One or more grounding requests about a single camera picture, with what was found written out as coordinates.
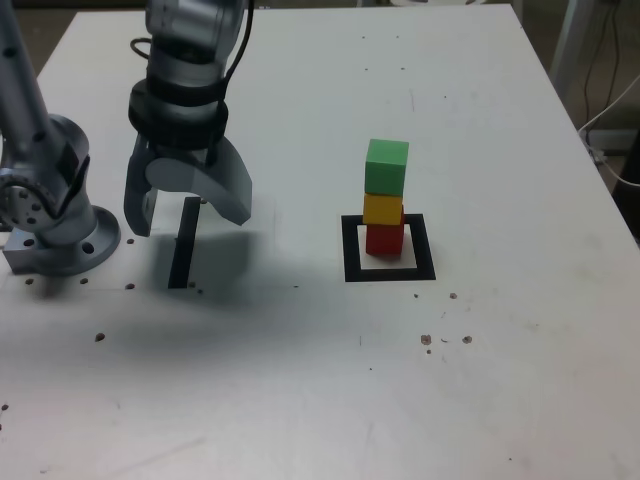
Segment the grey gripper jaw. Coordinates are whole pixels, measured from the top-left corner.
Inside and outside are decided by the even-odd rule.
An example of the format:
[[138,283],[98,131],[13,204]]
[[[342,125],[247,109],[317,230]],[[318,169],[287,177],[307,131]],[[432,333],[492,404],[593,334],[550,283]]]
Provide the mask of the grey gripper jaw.
[[145,168],[150,185],[166,192],[193,193],[210,203],[221,217],[236,225],[251,218],[252,180],[238,151],[226,138],[207,150],[202,163],[158,158]]
[[127,168],[124,213],[132,232],[141,237],[150,236],[157,199],[157,189],[146,177],[146,168],[155,159],[149,141],[139,134]]

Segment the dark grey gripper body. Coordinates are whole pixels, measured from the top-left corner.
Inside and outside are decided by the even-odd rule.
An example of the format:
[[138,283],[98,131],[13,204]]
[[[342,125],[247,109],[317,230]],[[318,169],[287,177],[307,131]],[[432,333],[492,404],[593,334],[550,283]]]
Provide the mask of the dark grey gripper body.
[[173,159],[195,166],[212,166],[217,161],[215,149],[205,147],[204,149],[182,149],[169,147],[160,144],[150,146],[151,160]]

